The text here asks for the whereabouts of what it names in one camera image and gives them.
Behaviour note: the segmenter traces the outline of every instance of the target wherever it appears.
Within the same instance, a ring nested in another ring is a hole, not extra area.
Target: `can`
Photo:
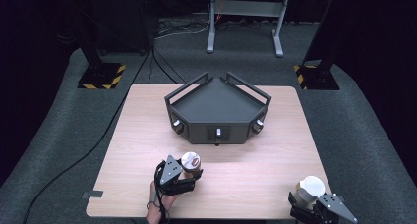
[[[181,166],[184,169],[186,177],[192,177],[196,172],[200,171],[201,164],[200,155],[196,152],[186,152],[181,157]]]

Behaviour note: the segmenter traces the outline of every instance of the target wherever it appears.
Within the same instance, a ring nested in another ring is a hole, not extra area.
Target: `table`
[[[330,193],[297,93],[258,86],[272,97],[263,130],[244,144],[189,144],[170,126],[164,96],[178,84],[134,84],[128,93],[90,197],[91,217],[145,217],[149,184],[168,154],[197,152],[204,173],[182,194],[172,218],[292,219],[288,193],[305,177],[319,177]]]
[[[279,33],[282,28],[284,15],[288,0],[282,2],[258,2],[258,1],[237,1],[237,0],[210,0],[209,9],[209,33],[207,53],[214,51],[215,27],[214,15],[246,15],[259,17],[278,17],[276,29],[272,31],[273,44],[277,57],[283,57]]]

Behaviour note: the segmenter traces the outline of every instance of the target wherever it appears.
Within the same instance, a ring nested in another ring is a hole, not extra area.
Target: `hazard stripe base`
[[[325,78],[318,78],[319,69],[316,66],[294,66],[298,84],[302,89],[328,89],[339,90],[336,80],[331,73]]]
[[[100,78],[86,71],[83,77],[79,81],[78,88],[87,88],[87,89],[115,88],[122,78],[122,74],[124,70],[126,69],[126,65],[106,64],[105,68],[106,68],[107,76],[102,76]]]

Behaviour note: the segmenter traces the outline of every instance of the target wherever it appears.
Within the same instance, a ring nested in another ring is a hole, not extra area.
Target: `hand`
[[[159,200],[156,198],[155,201],[153,201],[153,196],[155,193],[155,183],[152,181],[150,183],[150,195],[149,195],[149,209],[147,214],[147,222],[150,224],[157,224],[160,221],[160,218],[162,217],[162,214],[159,212]],[[169,208],[172,207],[172,204],[174,204],[174,201],[177,199],[179,195],[175,196],[162,196],[162,204],[165,207],[166,210],[169,210]]]

